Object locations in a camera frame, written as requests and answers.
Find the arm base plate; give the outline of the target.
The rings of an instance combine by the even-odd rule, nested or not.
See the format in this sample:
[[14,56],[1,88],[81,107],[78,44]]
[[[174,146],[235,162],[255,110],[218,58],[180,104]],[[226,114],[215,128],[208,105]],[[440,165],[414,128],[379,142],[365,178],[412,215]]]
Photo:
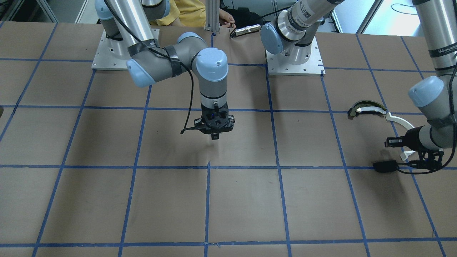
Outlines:
[[326,74],[316,38],[305,47],[291,46],[280,54],[265,50],[270,75],[323,76]]
[[126,62],[130,59],[124,40],[108,39],[103,31],[91,68],[95,70],[128,71]]

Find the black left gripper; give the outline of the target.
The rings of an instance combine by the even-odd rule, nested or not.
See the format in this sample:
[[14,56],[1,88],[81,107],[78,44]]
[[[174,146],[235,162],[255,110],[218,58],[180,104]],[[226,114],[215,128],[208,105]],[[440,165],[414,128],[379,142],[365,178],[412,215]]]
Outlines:
[[438,171],[443,167],[443,150],[419,151],[418,160],[410,161],[410,166],[416,169]]

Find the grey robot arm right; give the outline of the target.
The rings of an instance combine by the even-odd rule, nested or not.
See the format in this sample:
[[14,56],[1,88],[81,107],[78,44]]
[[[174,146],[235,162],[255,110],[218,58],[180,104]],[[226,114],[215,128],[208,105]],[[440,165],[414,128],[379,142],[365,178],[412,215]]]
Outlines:
[[175,45],[163,48],[154,37],[150,21],[170,13],[168,0],[97,0],[95,8],[106,38],[125,44],[127,70],[137,86],[151,86],[185,72],[190,77],[196,75],[201,117],[194,120],[191,130],[209,134],[213,140],[233,130],[235,118],[227,105],[229,65],[225,52],[209,47],[193,32],[181,34]]

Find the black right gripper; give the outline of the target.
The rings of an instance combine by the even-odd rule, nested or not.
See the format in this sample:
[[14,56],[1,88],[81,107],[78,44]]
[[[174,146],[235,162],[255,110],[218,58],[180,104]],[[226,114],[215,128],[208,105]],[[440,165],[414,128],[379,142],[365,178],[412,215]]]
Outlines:
[[201,117],[195,119],[195,129],[210,134],[211,140],[219,140],[219,134],[230,132],[235,125],[235,117],[229,114],[228,104],[218,109],[201,106]]

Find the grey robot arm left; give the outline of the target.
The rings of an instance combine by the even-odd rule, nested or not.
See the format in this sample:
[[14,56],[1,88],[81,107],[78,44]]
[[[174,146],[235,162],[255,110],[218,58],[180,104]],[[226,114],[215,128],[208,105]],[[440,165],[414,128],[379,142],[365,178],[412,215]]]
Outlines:
[[[303,46],[311,26],[341,0],[297,0],[261,26],[261,40],[271,54]],[[405,163],[430,174],[446,167],[456,153],[456,1],[413,0],[436,75],[424,78],[408,91],[427,124],[400,137],[387,138],[385,147],[406,147],[418,160]]]

